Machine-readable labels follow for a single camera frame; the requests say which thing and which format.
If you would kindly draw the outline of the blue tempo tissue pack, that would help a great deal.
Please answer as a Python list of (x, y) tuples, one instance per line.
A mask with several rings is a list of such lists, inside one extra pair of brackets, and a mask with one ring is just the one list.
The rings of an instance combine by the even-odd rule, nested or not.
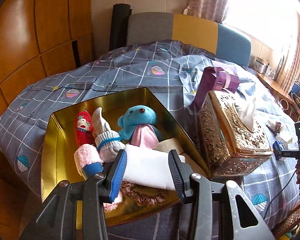
[(281, 160), (282, 159), (282, 151), (285, 151), (285, 145), (283, 142), (276, 140), (273, 143), (273, 151), (274, 151), (274, 155), (275, 155), (275, 159), (276, 160)]

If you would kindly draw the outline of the brown satin scrunchie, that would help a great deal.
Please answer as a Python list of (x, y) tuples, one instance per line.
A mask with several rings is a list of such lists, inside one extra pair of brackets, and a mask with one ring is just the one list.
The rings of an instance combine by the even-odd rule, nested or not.
[(282, 131), (282, 124), (280, 122), (275, 122), (274, 132), (276, 135), (279, 135)]

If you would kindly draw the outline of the beige cloth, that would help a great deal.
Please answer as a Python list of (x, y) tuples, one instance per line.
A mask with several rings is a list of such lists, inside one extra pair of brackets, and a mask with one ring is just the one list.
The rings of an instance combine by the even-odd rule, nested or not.
[(166, 139), (166, 140), (163, 140), (163, 141), (157, 143), (154, 146), (153, 150), (165, 152), (165, 153), (170, 152), (170, 150), (176, 150), (178, 155), (184, 153), (183, 148), (179, 144), (178, 140), (175, 138)]

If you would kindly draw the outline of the pink towel blue band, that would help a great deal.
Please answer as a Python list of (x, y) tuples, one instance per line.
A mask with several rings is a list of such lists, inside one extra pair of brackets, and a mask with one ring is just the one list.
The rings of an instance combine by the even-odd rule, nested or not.
[(78, 173), (87, 180), (94, 174), (103, 171), (103, 160), (95, 146), (83, 144), (74, 153)]

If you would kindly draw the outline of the white sponge block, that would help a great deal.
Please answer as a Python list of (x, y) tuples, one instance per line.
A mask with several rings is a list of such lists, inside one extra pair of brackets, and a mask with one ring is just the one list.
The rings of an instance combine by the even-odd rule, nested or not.
[(141, 186), (174, 191), (168, 153), (126, 145), (127, 165), (123, 180)]

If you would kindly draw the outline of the white sock blue band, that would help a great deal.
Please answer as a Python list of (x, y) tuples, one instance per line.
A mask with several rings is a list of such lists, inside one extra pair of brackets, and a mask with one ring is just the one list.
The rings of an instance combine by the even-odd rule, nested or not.
[(92, 115), (94, 126), (93, 137), (101, 159), (105, 163), (115, 160), (119, 150), (126, 148), (117, 131), (111, 129), (110, 124), (102, 116), (102, 107), (98, 107)]

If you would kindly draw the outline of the red santa plush sock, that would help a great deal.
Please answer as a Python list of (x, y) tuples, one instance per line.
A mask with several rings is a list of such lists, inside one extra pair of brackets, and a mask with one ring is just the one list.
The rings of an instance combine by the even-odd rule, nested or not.
[(84, 144), (92, 145), (94, 143), (93, 137), (94, 126), (91, 115), (87, 111), (81, 111), (75, 118), (75, 137), (77, 146)]

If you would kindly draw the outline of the blue teddy bear pink dress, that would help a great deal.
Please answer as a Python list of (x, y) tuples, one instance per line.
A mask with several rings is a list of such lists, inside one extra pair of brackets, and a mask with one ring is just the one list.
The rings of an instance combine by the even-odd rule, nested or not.
[(136, 105), (127, 109), (118, 118), (121, 127), (120, 137), (131, 145), (153, 149), (164, 135), (155, 127), (157, 115), (153, 109), (145, 105)]

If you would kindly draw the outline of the wooden side desk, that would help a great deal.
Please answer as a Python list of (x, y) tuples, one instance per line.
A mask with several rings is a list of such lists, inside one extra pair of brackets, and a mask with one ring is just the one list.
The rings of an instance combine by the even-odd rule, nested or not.
[(269, 77), (256, 72), (258, 79), (263, 83), (263, 85), (269, 89), (270, 93), (275, 98), (276, 102), (281, 104), (283, 110), (288, 114), (292, 114), (293, 98), (284, 91), (280, 85)]

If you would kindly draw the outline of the blue folding chair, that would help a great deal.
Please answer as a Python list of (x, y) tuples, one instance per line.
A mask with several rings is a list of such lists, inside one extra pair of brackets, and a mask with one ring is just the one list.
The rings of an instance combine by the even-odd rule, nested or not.
[(290, 91), (290, 96), (293, 98), (294, 102), (296, 103), (298, 109), (300, 109), (300, 81), (296, 80), (293, 87)]

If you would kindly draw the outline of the ornate gold tissue box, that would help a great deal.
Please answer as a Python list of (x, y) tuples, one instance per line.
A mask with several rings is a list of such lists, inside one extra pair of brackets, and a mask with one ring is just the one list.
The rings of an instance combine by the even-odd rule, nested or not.
[(205, 160), (213, 177), (250, 174), (272, 155), (263, 126), (250, 129), (240, 119), (235, 97), (209, 91), (199, 112)]

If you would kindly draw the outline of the striped right curtain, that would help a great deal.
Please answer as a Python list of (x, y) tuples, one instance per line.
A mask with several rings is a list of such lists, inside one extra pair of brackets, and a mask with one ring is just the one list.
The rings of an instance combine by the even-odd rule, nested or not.
[(291, 36), (288, 51), (279, 70), (276, 82), (289, 93), (300, 75), (300, 14), (296, 13), (296, 30)]

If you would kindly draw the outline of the gold metal tray box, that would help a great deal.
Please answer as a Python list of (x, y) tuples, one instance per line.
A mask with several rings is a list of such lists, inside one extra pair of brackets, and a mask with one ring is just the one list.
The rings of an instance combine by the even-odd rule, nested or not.
[(192, 140), (148, 88), (93, 98), (51, 114), (45, 133), (41, 190), (45, 199), (60, 181), (75, 184), (103, 172), (121, 150), (123, 180), (108, 182), (107, 226), (126, 224), (179, 202), (168, 166), (168, 150), (193, 171), (210, 177)]

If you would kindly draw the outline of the purple tissue carton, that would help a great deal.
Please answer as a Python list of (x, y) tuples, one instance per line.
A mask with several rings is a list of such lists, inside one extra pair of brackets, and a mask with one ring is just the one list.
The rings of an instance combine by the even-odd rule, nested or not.
[(228, 90), (235, 93), (240, 84), (235, 68), (206, 67), (196, 91), (194, 104), (200, 109), (206, 94), (211, 90)]

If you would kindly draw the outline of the grey checked bed quilt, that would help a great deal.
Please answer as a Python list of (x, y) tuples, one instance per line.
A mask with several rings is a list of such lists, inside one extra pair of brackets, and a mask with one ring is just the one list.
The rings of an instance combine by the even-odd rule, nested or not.
[[(215, 56), (179, 41), (153, 42), (111, 51), (77, 69), (28, 85), (0, 117), (0, 150), (28, 187), (45, 197), (44, 187), (59, 176), (76, 174), (71, 146), (75, 143), (75, 107), (110, 105), (111, 126), (129, 108), (144, 104), (157, 113), (170, 137), (179, 138), (193, 166), (202, 166), (195, 90)], [(49, 122), (57, 125), (53, 150), (43, 152)]]

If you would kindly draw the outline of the grey yellow blue headboard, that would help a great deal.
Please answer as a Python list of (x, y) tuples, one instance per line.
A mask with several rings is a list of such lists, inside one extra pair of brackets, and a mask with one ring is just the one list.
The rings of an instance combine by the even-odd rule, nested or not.
[(249, 66), (250, 40), (221, 23), (168, 12), (142, 12), (129, 17), (126, 45), (163, 40), (190, 44), (219, 59)]

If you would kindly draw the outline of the black rolled mat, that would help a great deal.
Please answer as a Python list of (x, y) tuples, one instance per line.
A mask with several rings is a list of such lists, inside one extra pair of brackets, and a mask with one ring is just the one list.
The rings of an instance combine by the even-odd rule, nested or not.
[(128, 20), (131, 14), (132, 9), (129, 4), (117, 3), (113, 5), (109, 38), (110, 51), (126, 46)]

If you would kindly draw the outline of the wooden wardrobe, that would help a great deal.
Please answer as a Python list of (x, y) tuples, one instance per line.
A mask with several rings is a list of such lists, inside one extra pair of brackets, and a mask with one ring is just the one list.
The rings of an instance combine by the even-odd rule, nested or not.
[[(0, 116), (27, 85), (94, 57), (91, 0), (0, 0)], [(0, 151), (0, 237), (17, 239), (28, 190)]]

